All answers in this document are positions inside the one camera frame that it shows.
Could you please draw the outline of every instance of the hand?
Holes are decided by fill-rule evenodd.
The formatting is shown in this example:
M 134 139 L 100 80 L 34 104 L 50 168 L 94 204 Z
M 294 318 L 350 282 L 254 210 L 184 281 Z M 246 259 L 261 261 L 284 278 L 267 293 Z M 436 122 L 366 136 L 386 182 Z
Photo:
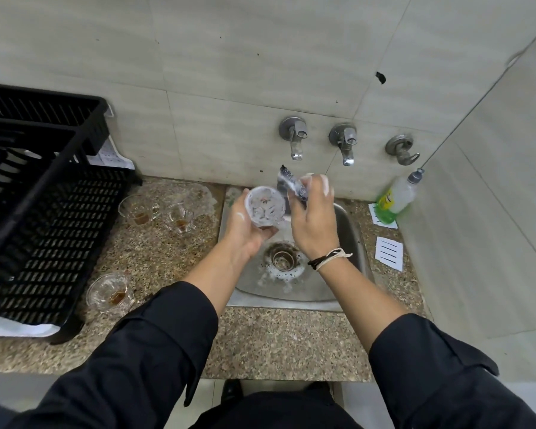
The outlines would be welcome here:
M 293 192 L 288 192 L 292 209 L 292 235 L 300 250 L 310 260 L 325 256 L 339 247 L 334 189 L 323 174 L 300 178 L 307 187 L 307 209 Z
M 276 234 L 276 227 L 258 228 L 250 220 L 250 216 L 244 207 L 244 199 L 250 190 L 244 189 L 242 195 L 230 208 L 229 222 L 223 241 L 226 241 L 248 262 L 256 255 L 262 243 Z

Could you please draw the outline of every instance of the person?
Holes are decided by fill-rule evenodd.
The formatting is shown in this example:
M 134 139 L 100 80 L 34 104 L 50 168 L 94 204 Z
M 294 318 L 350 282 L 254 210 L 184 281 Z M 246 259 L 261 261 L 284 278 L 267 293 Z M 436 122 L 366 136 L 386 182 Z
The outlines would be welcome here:
M 289 195 L 292 230 L 314 261 L 339 247 L 334 195 L 325 176 L 302 181 L 309 200 L 304 209 Z M 225 236 L 182 281 L 123 317 L 85 363 L 7 427 L 162 428 L 185 386 L 188 405 L 243 266 L 276 232 L 251 224 L 246 193 L 231 208 Z M 495 378 L 496 364 L 478 349 L 408 313 L 345 257 L 325 262 L 319 273 L 369 354 L 396 428 L 536 428 L 536 414 Z M 193 427 L 359 427 L 324 390 L 316 384 L 229 397 Z

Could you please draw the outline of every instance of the green dish soap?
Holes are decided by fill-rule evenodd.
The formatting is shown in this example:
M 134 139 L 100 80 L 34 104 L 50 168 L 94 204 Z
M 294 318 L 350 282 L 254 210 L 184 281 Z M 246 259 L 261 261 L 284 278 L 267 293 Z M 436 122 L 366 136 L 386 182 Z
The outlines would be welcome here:
M 401 212 L 417 196 L 417 184 L 423 179 L 423 169 L 417 169 L 407 178 L 400 176 L 392 183 L 385 194 L 377 199 L 375 213 L 384 224 L 395 221 Z

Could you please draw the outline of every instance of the countertop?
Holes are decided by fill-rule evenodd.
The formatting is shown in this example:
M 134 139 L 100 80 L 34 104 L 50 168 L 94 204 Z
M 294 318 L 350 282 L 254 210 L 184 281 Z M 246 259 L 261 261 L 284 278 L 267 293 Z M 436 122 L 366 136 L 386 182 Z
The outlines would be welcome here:
M 136 189 L 149 196 L 184 200 L 195 210 L 197 229 L 188 238 L 173 236 L 162 223 L 143 227 L 118 220 L 92 274 L 130 275 L 140 304 L 158 289 L 180 280 L 214 246 L 225 186 L 146 178 Z M 375 283 L 425 316 L 415 271 L 405 251 L 403 272 L 374 258 L 377 236 L 402 241 L 398 230 L 372 223 L 366 202 L 345 201 L 362 231 Z M 0 372 L 63 374 L 82 364 L 99 346 L 116 319 L 79 308 L 86 324 L 76 338 L 58 346 L 41 339 L 0 338 Z M 218 379 L 370 381 L 367 355 L 343 313 L 229 307 L 202 374 Z

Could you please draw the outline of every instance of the bracelet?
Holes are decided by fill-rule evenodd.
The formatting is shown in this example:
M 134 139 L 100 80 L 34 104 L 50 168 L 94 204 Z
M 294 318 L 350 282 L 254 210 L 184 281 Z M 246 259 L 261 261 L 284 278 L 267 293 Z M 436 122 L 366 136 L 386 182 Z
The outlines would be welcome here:
M 333 249 L 325 256 L 309 261 L 307 264 L 317 271 L 332 259 L 336 259 L 337 257 L 351 257 L 351 256 L 352 256 L 352 253 L 347 254 L 345 251 L 343 251 L 342 247 L 339 247 L 339 248 Z

